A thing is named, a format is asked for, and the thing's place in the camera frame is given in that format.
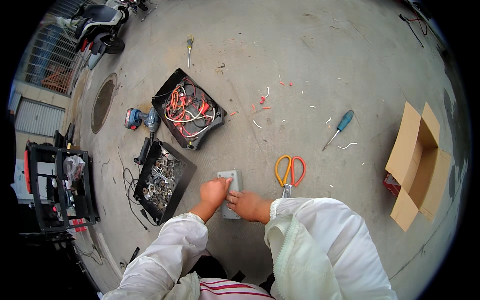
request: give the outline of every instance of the scooter seat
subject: scooter seat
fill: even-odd
[[[92,18],[93,22],[111,22],[119,11],[107,5],[90,4],[85,8],[84,18]]]

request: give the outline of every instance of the wall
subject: wall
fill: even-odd
[[[65,117],[64,117],[63,126],[64,127],[68,126],[68,124],[65,124],[65,121],[66,121],[67,112],[69,110],[70,102],[71,102],[69,97],[51,92],[49,90],[46,90],[34,85],[29,85],[23,82],[19,82],[19,81],[15,81],[13,84],[16,85],[15,90],[18,93],[21,93],[24,98],[47,103],[50,105],[57,106],[59,108],[64,108]],[[35,142],[37,144],[41,144],[45,142],[53,144],[53,138],[47,138],[47,137],[38,136],[38,135],[30,135],[23,132],[17,132],[16,138],[17,138],[17,159],[21,159],[21,160],[24,159],[25,145],[28,140],[30,140],[31,142]]]

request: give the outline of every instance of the person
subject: person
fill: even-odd
[[[396,299],[364,220],[345,204],[228,194],[231,182],[217,178],[202,184],[199,204],[167,221],[103,299]],[[243,219],[265,224],[274,261],[270,286],[268,280],[263,288],[228,280],[223,269],[217,272],[222,276],[201,275],[216,270],[204,260],[205,223],[225,198]]]

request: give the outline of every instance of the manhole cover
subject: manhole cover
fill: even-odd
[[[110,74],[103,82],[100,91],[96,95],[95,103],[92,110],[92,131],[98,133],[102,129],[105,120],[107,120],[108,112],[113,100],[113,92],[117,86],[117,75]]]

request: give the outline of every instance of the white jacket sleeve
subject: white jacket sleeve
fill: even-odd
[[[208,229],[199,216],[188,213],[170,219],[152,245],[128,265],[120,286],[103,299],[149,299],[170,291],[198,261],[207,241]]]
[[[294,215],[332,264],[346,295],[393,293],[365,221],[344,203],[331,198],[278,199],[270,206],[271,220]]]

